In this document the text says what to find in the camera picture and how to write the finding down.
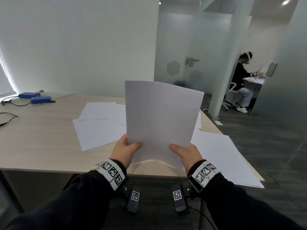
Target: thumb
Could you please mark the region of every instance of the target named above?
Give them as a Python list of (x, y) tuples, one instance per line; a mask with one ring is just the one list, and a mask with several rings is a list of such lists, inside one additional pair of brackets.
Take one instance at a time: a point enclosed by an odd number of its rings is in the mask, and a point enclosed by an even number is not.
[(136, 142), (136, 143), (130, 144), (130, 145), (128, 146), (128, 148), (129, 148), (132, 152), (135, 152), (135, 151), (139, 150), (142, 146), (143, 146), (143, 143), (142, 143), (142, 142)]
[(175, 154), (177, 154), (181, 158), (185, 158), (186, 154), (189, 151), (189, 149), (182, 147), (182, 146), (179, 146), (179, 145), (174, 144), (174, 143), (170, 143), (169, 148), (170, 148), (170, 150), (172, 150)]

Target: white headset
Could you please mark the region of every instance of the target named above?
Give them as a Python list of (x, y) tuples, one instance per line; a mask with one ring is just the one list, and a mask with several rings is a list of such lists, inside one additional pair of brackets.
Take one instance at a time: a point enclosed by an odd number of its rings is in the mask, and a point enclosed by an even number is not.
[(250, 64), (250, 63), (251, 63), (251, 57), (250, 57), (249, 53), (250, 53), (250, 51), (245, 51), (245, 52), (243, 52), (242, 54), (240, 54), (240, 56), (243, 55), (243, 54), (247, 54), (247, 56), (248, 56), (248, 61), (246, 62), (246, 64)]

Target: hand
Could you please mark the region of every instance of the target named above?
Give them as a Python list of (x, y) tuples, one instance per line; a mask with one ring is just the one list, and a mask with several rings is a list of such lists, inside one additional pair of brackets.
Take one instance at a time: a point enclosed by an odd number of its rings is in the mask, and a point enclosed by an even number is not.
[(198, 161), (203, 160), (197, 147), (190, 143), (189, 148), (181, 147), (177, 144), (170, 143), (169, 148), (178, 156), (181, 157), (182, 164), (185, 168), (185, 173), (188, 175), (191, 167)]
[(110, 156), (110, 159), (120, 161), (125, 166), (125, 168), (128, 169), (133, 158), (133, 153), (139, 150), (142, 146), (142, 142), (136, 142), (131, 145), (128, 145), (126, 133), (119, 139), (119, 141), (117, 141)]

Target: hexagon decal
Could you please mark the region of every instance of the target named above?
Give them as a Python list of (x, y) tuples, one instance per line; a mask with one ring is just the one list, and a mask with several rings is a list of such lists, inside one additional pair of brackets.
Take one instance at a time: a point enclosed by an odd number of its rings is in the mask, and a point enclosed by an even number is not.
[(175, 76), (180, 72), (180, 64), (178, 64), (176, 61), (172, 61), (171, 63), (167, 64), (166, 71), (171, 75)]

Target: jeans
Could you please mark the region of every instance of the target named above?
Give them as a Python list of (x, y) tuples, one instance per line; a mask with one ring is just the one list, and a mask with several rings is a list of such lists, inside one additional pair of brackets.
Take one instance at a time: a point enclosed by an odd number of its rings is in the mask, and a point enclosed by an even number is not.
[(243, 88), (238, 89), (237, 92), (242, 95), (239, 101), (240, 106), (241, 107), (249, 106), (249, 103), (251, 102), (251, 98), (253, 97), (253, 91), (243, 87)]

